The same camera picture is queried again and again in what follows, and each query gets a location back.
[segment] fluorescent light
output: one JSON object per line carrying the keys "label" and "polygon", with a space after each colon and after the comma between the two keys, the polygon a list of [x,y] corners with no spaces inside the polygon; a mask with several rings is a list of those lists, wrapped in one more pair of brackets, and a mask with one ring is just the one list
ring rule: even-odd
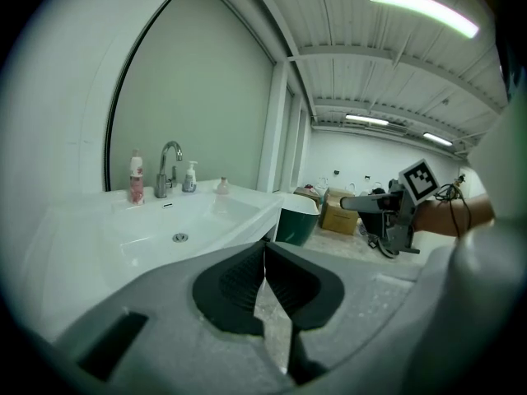
{"label": "fluorescent light", "polygon": [[393,4],[394,6],[414,10],[423,15],[432,17],[439,22],[443,22],[451,28],[454,28],[461,34],[473,38],[479,31],[479,27],[466,17],[454,12],[447,6],[433,0],[370,0],[371,2]]}
{"label": "fluorescent light", "polygon": [[388,122],[386,120],[381,120],[380,118],[372,117],[362,117],[361,115],[346,114],[346,119],[355,120],[356,122],[367,122],[373,124],[380,124],[381,126],[386,126]]}
{"label": "fluorescent light", "polygon": [[423,134],[423,136],[426,139],[430,139],[431,141],[440,143],[441,145],[452,146],[452,142],[447,141],[446,139],[443,139],[442,137],[439,137],[439,136],[436,136],[436,135],[432,135],[431,133],[425,133],[425,134]]}

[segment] floor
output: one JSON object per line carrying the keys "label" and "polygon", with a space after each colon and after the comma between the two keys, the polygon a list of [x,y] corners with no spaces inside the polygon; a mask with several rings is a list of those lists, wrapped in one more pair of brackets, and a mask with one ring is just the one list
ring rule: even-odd
{"label": "floor", "polygon": [[[396,259],[388,259],[378,249],[372,249],[368,246],[367,237],[359,234],[358,227],[355,235],[341,235],[333,231],[323,230],[317,225],[304,247],[328,255],[360,259],[372,263],[424,265],[428,258],[427,253],[401,253]],[[289,341],[291,339],[291,320],[265,280],[259,289],[254,316],[263,321],[265,346],[269,355],[277,367],[286,373]]]}

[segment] pink bottle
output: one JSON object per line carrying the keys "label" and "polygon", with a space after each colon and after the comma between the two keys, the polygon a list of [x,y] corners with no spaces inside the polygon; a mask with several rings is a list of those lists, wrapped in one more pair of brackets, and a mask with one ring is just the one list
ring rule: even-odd
{"label": "pink bottle", "polygon": [[142,189],[142,158],[139,150],[134,149],[130,160],[130,202],[142,205],[145,202]]}

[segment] faucet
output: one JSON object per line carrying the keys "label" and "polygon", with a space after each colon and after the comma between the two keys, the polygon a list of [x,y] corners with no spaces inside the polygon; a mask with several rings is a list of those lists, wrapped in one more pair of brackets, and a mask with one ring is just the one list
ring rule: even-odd
{"label": "faucet", "polygon": [[166,152],[168,152],[171,147],[175,150],[175,159],[177,161],[183,160],[183,152],[181,151],[181,146],[178,142],[170,141],[163,146],[159,174],[156,176],[156,187],[154,188],[154,194],[156,195],[156,198],[159,199],[166,198],[166,188],[175,187],[177,184],[175,182],[175,165],[172,167],[172,179],[167,180],[165,174]]}

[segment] bottle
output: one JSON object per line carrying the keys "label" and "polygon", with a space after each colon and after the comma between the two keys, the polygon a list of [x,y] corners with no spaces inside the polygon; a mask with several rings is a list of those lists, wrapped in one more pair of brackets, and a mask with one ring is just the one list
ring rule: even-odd
{"label": "bottle", "polygon": [[227,183],[227,177],[222,177],[222,181],[217,185],[217,194],[229,194],[229,184]]}
{"label": "bottle", "polygon": [[130,160],[130,202],[142,205],[145,202],[142,188],[142,158],[139,150],[134,149]]}
{"label": "bottle", "polygon": [[197,164],[197,162],[189,161],[189,169],[187,170],[183,186],[181,187],[181,190],[186,193],[192,193],[196,190],[196,171],[194,171],[194,164]]}

